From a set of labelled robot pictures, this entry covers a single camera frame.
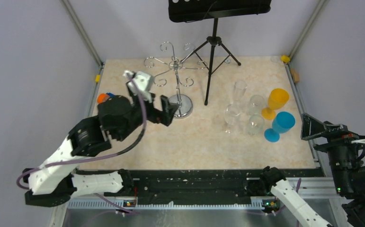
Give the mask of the orange wine glass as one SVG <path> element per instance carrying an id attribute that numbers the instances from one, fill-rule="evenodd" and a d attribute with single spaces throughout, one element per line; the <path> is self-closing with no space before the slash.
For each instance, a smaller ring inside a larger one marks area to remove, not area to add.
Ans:
<path id="1" fill-rule="evenodd" d="M 271 91 L 266 107 L 262 109 L 261 115 L 266 120 L 273 120 L 276 110 L 281 109 L 289 100 L 289 93 L 282 88 L 275 88 Z"/>

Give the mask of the orange and blue toy car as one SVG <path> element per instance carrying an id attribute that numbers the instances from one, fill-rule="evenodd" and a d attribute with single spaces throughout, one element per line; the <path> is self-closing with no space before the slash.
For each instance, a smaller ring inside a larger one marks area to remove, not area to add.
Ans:
<path id="1" fill-rule="evenodd" d="M 98 96 L 97 96 L 97 103 L 98 104 L 101 104 L 105 101 L 107 101 L 108 99 L 110 98 L 113 98 L 115 95 L 112 94 L 112 93 L 100 93 Z"/>

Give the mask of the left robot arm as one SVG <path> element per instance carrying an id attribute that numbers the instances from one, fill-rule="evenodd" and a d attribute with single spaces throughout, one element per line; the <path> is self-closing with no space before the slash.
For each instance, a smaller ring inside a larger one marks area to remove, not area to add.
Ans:
<path id="1" fill-rule="evenodd" d="M 126 196 L 134 189 L 128 170 L 75 172 L 80 163 L 102 159 L 111 140 L 123 141 L 146 122 L 169 126 L 178 104 L 160 96 L 162 109 L 137 97 L 112 96 L 98 105 L 98 114 L 74 126 L 60 147 L 37 171 L 26 168 L 23 182 L 28 184 L 24 195 L 29 206 L 55 207 L 88 194 Z"/>

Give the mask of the yellow corner clamp right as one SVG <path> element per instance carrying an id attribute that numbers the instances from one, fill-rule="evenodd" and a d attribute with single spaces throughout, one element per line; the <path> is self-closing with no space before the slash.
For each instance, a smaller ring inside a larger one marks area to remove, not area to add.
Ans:
<path id="1" fill-rule="evenodd" d="M 282 55 L 282 56 L 280 57 L 280 60 L 281 60 L 282 62 L 284 62 L 284 63 L 289 63 L 289 62 L 291 61 L 290 57 L 289 57 L 289 56 L 287 56 L 287 55 Z"/>

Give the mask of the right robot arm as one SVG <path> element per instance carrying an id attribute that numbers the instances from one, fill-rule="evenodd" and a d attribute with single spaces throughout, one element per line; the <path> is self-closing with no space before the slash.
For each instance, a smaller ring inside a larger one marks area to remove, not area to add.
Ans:
<path id="1" fill-rule="evenodd" d="M 324 137 L 327 143 L 314 145 L 328 155 L 333 182 L 339 196 L 350 200 L 343 204 L 347 222 L 354 227 L 365 227 L 365 135 L 349 131 L 346 125 L 321 122 L 307 113 L 302 118 L 302 140 Z M 260 174 L 259 189 L 274 195 L 304 227 L 330 227 L 331 224 L 300 197 L 283 173 L 276 167 L 265 167 Z"/>

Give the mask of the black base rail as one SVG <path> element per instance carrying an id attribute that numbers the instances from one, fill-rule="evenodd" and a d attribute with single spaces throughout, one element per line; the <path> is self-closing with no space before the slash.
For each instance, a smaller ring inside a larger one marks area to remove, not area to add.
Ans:
<path id="1" fill-rule="evenodd" d="M 261 169 L 131 170 L 126 196 L 139 205 L 250 204 L 252 197 L 270 196 L 260 182 Z"/>

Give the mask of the blue wine glass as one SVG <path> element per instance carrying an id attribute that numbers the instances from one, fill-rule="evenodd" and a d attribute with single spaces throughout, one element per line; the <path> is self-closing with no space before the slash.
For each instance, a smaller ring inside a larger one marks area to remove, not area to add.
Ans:
<path id="1" fill-rule="evenodd" d="M 295 123 L 295 117 L 291 113 L 279 112 L 272 121 L 271 128 L 265 130 L 264 137 L 269 142 L 278 142 L 280 135 L 291 130 Z"/>

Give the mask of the chrome wine glass rack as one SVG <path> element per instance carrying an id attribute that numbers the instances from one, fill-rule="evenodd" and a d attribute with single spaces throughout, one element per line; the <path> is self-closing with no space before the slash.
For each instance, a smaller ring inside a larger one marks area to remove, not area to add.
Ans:
<path id="1" fill-rule="evenodd" d="M 143 65 L 146 68 L 153 68 L 155 67 L 155 62 L 159 62 L 163 65 L 168 67 L 167 71 L 159 73 L 154 76 L 154 84 L 158 87 L 163 87 L 167 84 L 167 80 L 165 78 L 160 78 L 161 75 L 166 74 L 170 71 L 174 72 L 175 79 L 176 79 L 176 94 L 169 97 L 169 102 L 178 105 L 177 111 L 174 113 L 174 117 L 178 119 L 183 119 L 188 117 L 193 111 L 193 101 L 192 99 L 181 93 L 180 87 L 191 87 L 194 85 L 194 80 L 192 78 L 186 78 L 185 81 L 181 81 L 179 76 L 180 70 L 203 70 L 206 68 L 207 63 L 204 60 L 199 60 L 197 64 L 199 65 L 198 68 L 186 67 L 184 65 L 185 61 L 190 57 L 187 55 L 183 59 L 179 59 L 175 54 L 174 45 L 169 42 L 165 41 L 160 44 L 160 50 L 162 52 L 166 52 L 168 49 L 171 49 L 172 55 L 169 62 L 164 62 L 156 57 L 150 56 L 144 59 Z"/>

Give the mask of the clear wine glass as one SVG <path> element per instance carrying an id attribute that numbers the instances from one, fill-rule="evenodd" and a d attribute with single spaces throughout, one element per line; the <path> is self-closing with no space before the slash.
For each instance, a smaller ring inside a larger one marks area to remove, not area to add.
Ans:
<path id="1" fill-rule="evenodd" d="M 260 114 L 261 110 L 264 108 L 265 100 L 263 96 L 260 95 L 253 95 L 247 106 L 247 113 L 248 115 L 255 115 Z"/>

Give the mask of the black music stand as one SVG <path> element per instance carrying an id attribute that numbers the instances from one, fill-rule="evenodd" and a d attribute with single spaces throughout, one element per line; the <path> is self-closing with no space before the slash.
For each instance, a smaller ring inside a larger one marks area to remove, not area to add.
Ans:
<path id="1" fill-rule="evenodd" d="M 211 46 L 210 59 L 205 64 L 205 68 L 208 69 L 208 80 L 204 105 L 208 105 L 212 75 L 220 67 L 214 68 L 216 46 L 222 47 L 228 53 L 226 59 L 231 57 L 238 66 L 241 66 L 241 62 L 225 46 L 222 38 L 217 35 L 219 19 L 223 17 L 266 14 L 271 10 L 271 0 L 169 0 L 168 4 L 169 19 L 174 23 L 193 23 L 206 19 L 213 20 L 212 34 L 187 56 L 187 58 L 190 58 L 195 54 L 201 60 L 202 58 L 198 51 L 207 44 Z"/>

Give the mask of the clear flute glass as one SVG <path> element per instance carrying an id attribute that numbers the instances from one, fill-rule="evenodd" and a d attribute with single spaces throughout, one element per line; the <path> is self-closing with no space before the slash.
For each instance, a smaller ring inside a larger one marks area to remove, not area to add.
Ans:
<path id="1" fill-rule="evenodd" d="M 243 98 L 245 92 L 247 90 L 247 83 L 244 80 L 237 80 L 234 83 L 233 91 L 232 91 L 232 100 L 231 104 L 240 105 L 241 99 Z"/>

